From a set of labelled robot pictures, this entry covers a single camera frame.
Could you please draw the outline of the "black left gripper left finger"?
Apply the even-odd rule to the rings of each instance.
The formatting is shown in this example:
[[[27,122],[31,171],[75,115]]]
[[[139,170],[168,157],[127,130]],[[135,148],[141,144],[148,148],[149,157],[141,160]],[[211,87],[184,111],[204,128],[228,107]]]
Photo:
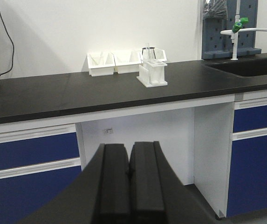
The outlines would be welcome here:
[[[100,144],[60,194],[20,224],[130,223],[129,159],[124,144]]]

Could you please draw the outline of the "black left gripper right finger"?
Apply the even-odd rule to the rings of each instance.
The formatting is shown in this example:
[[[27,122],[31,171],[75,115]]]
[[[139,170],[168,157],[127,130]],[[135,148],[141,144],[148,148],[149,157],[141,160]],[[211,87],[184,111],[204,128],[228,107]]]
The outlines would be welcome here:
[[[181,183],[158,141],[134,143],[130,175],[132,223],[216,223]]]

